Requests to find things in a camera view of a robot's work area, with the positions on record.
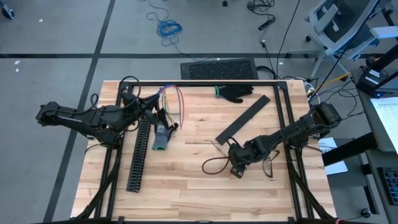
gray floor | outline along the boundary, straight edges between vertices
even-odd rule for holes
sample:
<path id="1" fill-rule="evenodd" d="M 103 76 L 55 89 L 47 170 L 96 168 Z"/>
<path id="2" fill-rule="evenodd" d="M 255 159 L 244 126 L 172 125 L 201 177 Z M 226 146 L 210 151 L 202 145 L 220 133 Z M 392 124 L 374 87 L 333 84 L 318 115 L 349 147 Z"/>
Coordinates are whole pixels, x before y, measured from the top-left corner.
<path id="1" fill-rule="evenodd" d="M 16 12 L 12 21 L 0 17 L 0 54 L 93 54 L 108 8 L 109 0 L 15 0 L 6 1 Z M 229 1 L 221 7 L 221 0 L 151 0 L 170 11 L 170 19 L 183 26 L 179 49 L 188 53 L 263 53 L 258 44 L 261 33 L 258 25 L 265 17 L 249 12 L 246 0 Z M 303 20 L 316 0 L 303 0 L 287 35 L 282 52 L 294 49 L 315 49 L 314 42 L 306 43 L 309 26 Z M 267 30 L 270 53 L 277 53 L 289 24 L 296 1 L 276 0 L 270 13 L 277 20 Z M 116 0 L 101 53 L 176 54 L 173 47 L 162 47 L 155 33 L 155 23 L 145 16 L 152 11 L 147 2 Z M 398 15 L 391 15 L 398 24 Z M 386 26 L 381 14 L 371 19 L 370 26 Z M 395 39 L 381 40 L 367 53 L 385 53 L 397 43 Z M 256 58 L 257 65 L 269 65 L 267 58 Z M 141 80 L 178 80 L 180 63 L 190 58 L 98 60 L 89 94 L 98 93 L 103 80 L 119 80 L 135 75 Z M 313 59 L 282 58 L 279 75 L 307 78 Z M 90 58 L 0 59 L 0 94 L 3 117 L 0 141 L 0 222 L 42 222 L 60 161 L 65 150 L 69 130 L 62 127 L 41 128 L 35 122 L 39 105 L 57 101 L 61 105 L 77 107 L 90 67 Z M 364 63 L 345 61 L 347 69 Z M 325 61 L 318 74 L 329 72 L 332 62 Z M 387 68 L 396 71 L 397 66 Z M 331 77 L 343 73 L 336 68 Z M 259 73 L 261 79 L 269 74 Z M 354 106 L 352 98 L 334 96 L 330 99 L 342 117 Z M 357 112 L 361 111 L 359 103 Z M 330 135 L 335 138 L 355 138 L 369 132 L 364 115 L 346 120 Z M 78 136 L 56 207 L 54 220 L 66 220 L 72 209 L 87 140 Z M 332 189 L 336 211 L 341 218 L 357 217 L 367 207 L 363 191 L 356 188 Z M 383 214 L 364 222 L 387 223 Z"/>

office chair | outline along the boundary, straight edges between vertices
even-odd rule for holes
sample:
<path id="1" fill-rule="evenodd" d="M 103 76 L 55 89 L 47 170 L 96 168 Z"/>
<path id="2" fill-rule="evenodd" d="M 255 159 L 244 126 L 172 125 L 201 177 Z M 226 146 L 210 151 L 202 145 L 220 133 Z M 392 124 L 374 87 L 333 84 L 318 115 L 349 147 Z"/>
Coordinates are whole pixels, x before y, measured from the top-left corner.
<path id="1" fill-rule="evenodd" d="M 0 1 L 0 8 L 1 8 L 1 13 L 3 16 L 7 19 L 13 19 L 14 18 L 14 11 L 10 9 L 6 4 L 4 4 L 2 1 Z"/>
<path id="2" fill-rule="evenodd" d="M 310 11 L 305 20 L 311 25 L 310 35 L 306 41 L 312 39 L 318 42 L 322 49 L 318 50 L 290 50 L 289 53 L 316 54 L 316 62 L 310 80 L 314 78 L 323 59 L 331 58 L 337 61 L 348 42 L 353 38 L 368 15 L 374 12 L 379 0 L 324 0 Z M 377 46 L 379 39 L 391 38 L 398 35 L 398 27 L 378 27 L 370 29 L 364 24 L 355 39 L 348 46 L 341 57 L 356 61 L 361 52 L 368 46 Z M 342 64 L 338 65 L 347 72 Z"/>

wooden tabletop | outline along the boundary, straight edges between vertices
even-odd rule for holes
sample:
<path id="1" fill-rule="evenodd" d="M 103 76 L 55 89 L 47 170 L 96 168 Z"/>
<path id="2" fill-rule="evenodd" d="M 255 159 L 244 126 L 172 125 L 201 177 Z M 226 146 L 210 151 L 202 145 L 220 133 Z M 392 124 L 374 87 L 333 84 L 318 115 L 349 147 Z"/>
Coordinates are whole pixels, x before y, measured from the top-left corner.
<path id="1" fill-rule="evenodd" d="M 287 81 L 295 120 L 306 114 L 309 107 L 303 82 Z M 99 105 L 115 104 L 119 82 L 105 81 L 99 96 Z M 141 97 L 153 95 L 159 86 L 142 87 Z M 242 179 L 229 173 L 231 164 L 218 175 L 207 175 L 201 170 L 203 162 L 223 156 L 212 144 L 261 95 L 271 101 L 234 135 L 243 144 L 260 134 L 271 134 L 280 129 L 274 91 L 271 86 L 255 86 L 253 94 L 244 96 L 241 104 L 215 97 L 212 87 L 181 87 L 185 102 L 185 121 L 182 129 L 172 135 L 167 149 L 152 150 L 154 127 L 151 127 L 148 150 L 139 193 L 126 191 L 136 133 L 127 133 L 119 171 L 114 202 L 113 220 L 124 216 L 126 220 L 213 220 L 213 221 L 287 221 L 294 217 L 294 205 L 289 175 L 283 150 L 273 160 L 274 177 L 267 177 L 262 163 L 251 164 Z M 170 111 L 178 111 L 178 98 L 174 89 L 167 89 Z M 288 124 L 283 93 L 282 107 Z M 90 141 L 88 146 L 97 144 Z M 310 145 L 318 147 L 315 140 Z M 224 153 L 228 145 L 219 146 Z M 71 217 L 78 215 L 98 190 L 104 163 L 105 148 L 91 148 L 85 156 Z M 335 216 L 328 179 L 320 152 L 305 148 L 303 163 L 310 190 L 330 215 Z M 220 170 L 225 160 L 210 162 L 208 172 Z M 304 199 L 299 190 L 303 216 L 306 217 Z M 108 193 L 104 196 L 102 216 L 106 211 Z"/>

black metal frame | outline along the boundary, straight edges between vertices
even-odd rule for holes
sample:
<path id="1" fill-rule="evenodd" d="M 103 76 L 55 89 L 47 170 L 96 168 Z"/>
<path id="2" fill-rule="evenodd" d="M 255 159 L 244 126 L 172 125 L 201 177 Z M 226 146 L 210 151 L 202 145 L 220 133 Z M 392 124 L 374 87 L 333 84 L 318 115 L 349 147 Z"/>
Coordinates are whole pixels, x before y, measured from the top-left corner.
<path id="1" fill-rule="evenodd" d="M 118 90 L 120 90 L 126 86 L 128 86 L 128 91 L 132 91 L 132 89 L 134 88 L 134 85 L 136 85 L 136 82 L 124 82 L 124 83 L 120 83 L 119 84 L 119 88 Z M 242 85 L 242 84 L 246 84 L 246 85 L 253 85 L 253 86 L 271 86 L 274 89 L 274 94 L 275 94 L 275 102 L 277 105 L 277 111 L 278 111 L 278 115 L 279 115 L 279 123 L 280 123 L 280 128 L 284 128 L 285 127 L 285 121 L 284 121 L 284 114 L 283 114 L 283 110 L 282 110 L 282 103 L 280 100 L 280 95 L 279 95 L 279 90 L 282 90 L 283 94 L 284 94 L 284 100 L 285 100 L 285 104 L 287 107 L 287 115 L 289 117 L 289 123 L 293 123 L 294 122 L 294 117 L 293 117 L 293 110 L 292 110 L 292 105 L 290 104 L 290 97 L 289 97 L 289 91 L 288 91 L 288 87 L 285 81 L 278 81 L 278 82 L 271 82 L 271 81 L 263 81 L 263 82 L 253 82 L 253 81 L 241 81 L 241 82 L 228 82 L 228 81 L 176 81 L 176 82 L 172 82 L 174 85 L 177 85 L 179 87 L 182 86 L 215 86 L 215 85 Z M 164 86 L 170 84 L 170 82 L 141 82 L 141 86 Z M 116 105 L 120 105 L 121 102 L 121 96 L 120 96 L 120 91 L 118 91 L 118 96 L 116 98 Z M 106 216 L 105 217 L 100 217 L 101 216 L 101 208 L 102 208 L 102 202 L 103 202 L 103 196 L 104 194 L 101 195 L 101 199 L 99 200 L 96 209 L 95 209 L 95 214 L 94 214 L 94 218 L 107 218 L 107 219 L 111 219 L 112 218 L 112 212 L 113 212 L 113 205 L 114 205 L 114 198 L 115 198 L 115 193 L 116 193 L 116 185 L 118 182 L 118 173 L 119 173 L 119 168 L 120 168 L 120 161 L 121 161 L 121 154 L 122 154 L 122 149 L 123 149 L 123 140 L 124 140 L 124 136 L 122 137 L 122 147 L 120 147 L 119 149 L 117 149 L 117 153 L 116 153 L 116 158 L 115 158 L 115 164 L 114 164 L 114 168 L 116 169 L 117 174 L 110 177 L 110 175 L 108 175 L 108 171 L 109 171 L 109 165 L 111 163 L 111 153 L 112 153 L 112 149 L 107 149 L 106 151 L 106 155 L 105 155 L 105 159 L 104 159 L 104 167 L 103 167 L 103 173 L 101 176 L 101 182 L 100 182 L 100 188 L 101 186 L 103 186 L 104 184 L 106 184 L 106 180 L 109 178 L 112 178 L 111 181 L 111 191 L 110 191 L 110 195 L 109 195 L 109 201 L 108 201 L 108 208 L 106 211 Z M 290 145 L 289 142 L 286 141 L 284 143 L 284 149 L 285 149 L 285 155 L 286 155 L 286 163 L 293 163 L 292 160 L 292 156 L 290 154 L 291 150 L 290 150 Z M 298 164 L 298 172 L 300 173 L 300 177 L 301 179 L 304 181 L 305 185 L 307 186 L 307 178 L 305 175 L 305 169 L 304 169 L 304 164 L 303 164 L 303 160 L 301 157 L 297 158 L 297 164 Z M 294 169 L 294 166 L 287 166 L 288 168 L 288 172 L 290 173 L 290 169 Z M 289 180 L 290 180 L 290 187 L 292 190 L 292 198 L 293 198 L 293 204 L 295 207 L 295 214 L 296 214 L 296 218 L 302 218 L 302 212 L 301 212 L 301 208 L 300 208 L 300 199 L 299 199 L 299 193 L 297 191 L 297 184 L 294 181 L 294 179 L 289 175 Z M 306 204 L 306 208 L 307 208 L 307 212 L 308 212 L 308 217 L 309 218 L 314 218 L 313 216 L 313 210 L 312 210 L 312 206 L 310 204 L 310 202 L 307 200 L 307 198 L 305 198 L 305 204 Z M 290 221 L 287 222 L 261 222 L 261 223 L 275 223 L 275 224 L 282 224 L 282 223 L 291 223 L 291 218 L 289 219 Z M 141 223 L 141 222 L 136 222 L 136 221 L 122 221 L 122 223 Z M 166 223 L 171 223 L 171 222 L 145 222 L 145 223 L 158 223 L 158 224 L 166 224 Z M 191 223 L 196 223 L 197 222 L 178 222 L 181 224 L 191 224 Z M 256 222 L 223 222 L 223 223 L 256 223 Z"/>

